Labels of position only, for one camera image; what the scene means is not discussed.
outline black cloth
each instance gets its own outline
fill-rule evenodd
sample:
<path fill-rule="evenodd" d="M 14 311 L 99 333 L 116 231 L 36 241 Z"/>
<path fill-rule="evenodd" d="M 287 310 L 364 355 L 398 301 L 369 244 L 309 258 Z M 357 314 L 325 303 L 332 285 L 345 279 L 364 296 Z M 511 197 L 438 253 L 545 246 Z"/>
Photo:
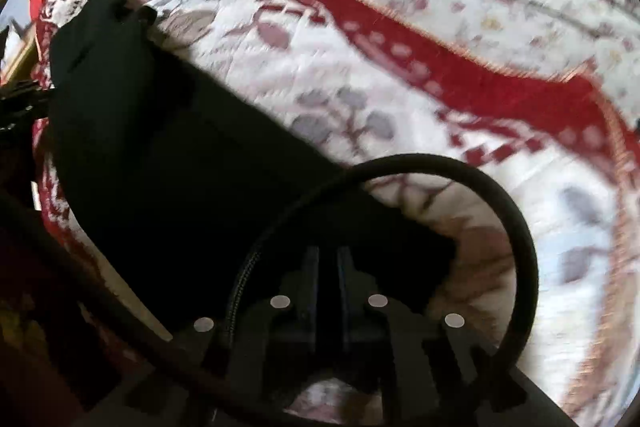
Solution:
<path fill-rule="evenodd" d="M 89 0 L 52 40 L 48 133 L 79 224 L 175 330 L 195 317 L 221 317 L 258 234 L 341 167 L 153 45 L 125 2 Z M 354 190 L 270 245 L 250 295 L 273 295 L 305 245 L 350 246 L 358 269 L 416 311 L 446 276 L 455 248 Z"/>

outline bedsheet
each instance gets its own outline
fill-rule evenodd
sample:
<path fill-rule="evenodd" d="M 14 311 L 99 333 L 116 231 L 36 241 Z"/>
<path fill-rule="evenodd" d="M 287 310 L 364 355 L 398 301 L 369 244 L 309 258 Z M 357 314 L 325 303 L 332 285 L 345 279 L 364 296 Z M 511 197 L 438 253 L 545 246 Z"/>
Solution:
<path fill-rule="evenodd" d="M 41 14 L 34 76 L 43 86 L 51 84 L 50 38 L 85 1 L 48 0 Z M 471 29 L 466 41 L 427 31 L 412 18 L 421 0 L 406 0 L 406 12 L 369 0 L 130 1 L 158 10 L 161 45 L 335 161 L 431 152 L 466 160 L 498 180 L 521 207 L 540 263 L 540 307 L 521 369 L 581 426 L 613 425 L 622 415 L 638 387 L 640 151 L 620 100 L 612 103 L 592 63 L 576 60 L 561 73 L 501 64 L 473 47 Z M 430 13 L 425 1 L 422 11 Z M 486 0 L 488 9 L 494 1 Z M 525 12 L 513 9 L 521 23 Z M 479 25 L 501 33 L 512 12 L 504 14 Z M 48 229 L 152 323 L 74 219 L 39 144 L 45 127 L 37 124 L 34 145 L 42 155 Z M 458 241 L 460 260 L 428 312 L 459 312 L 499 339 L 513 273 L 504 232 L 486 205 L 468 190 L 423 176 L 381 180 L 370 189 Z M 338 405 L 345 393 L 340 383 L 325 382 L 292 411 L 344 421 Z M 375 398 L 362 402 L 357 419 L 379 418 Z"/>

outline red object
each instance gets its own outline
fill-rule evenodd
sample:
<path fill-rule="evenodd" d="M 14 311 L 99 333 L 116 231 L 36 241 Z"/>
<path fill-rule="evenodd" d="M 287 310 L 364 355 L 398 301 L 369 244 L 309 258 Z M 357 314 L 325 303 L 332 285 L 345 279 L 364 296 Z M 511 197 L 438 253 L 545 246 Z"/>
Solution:
<path fill-rule="evenodd" d="M 44 5 L 45 0 L 29 0 L 29 17 L 34 21 L 40 15 L 40 10 Z"/>

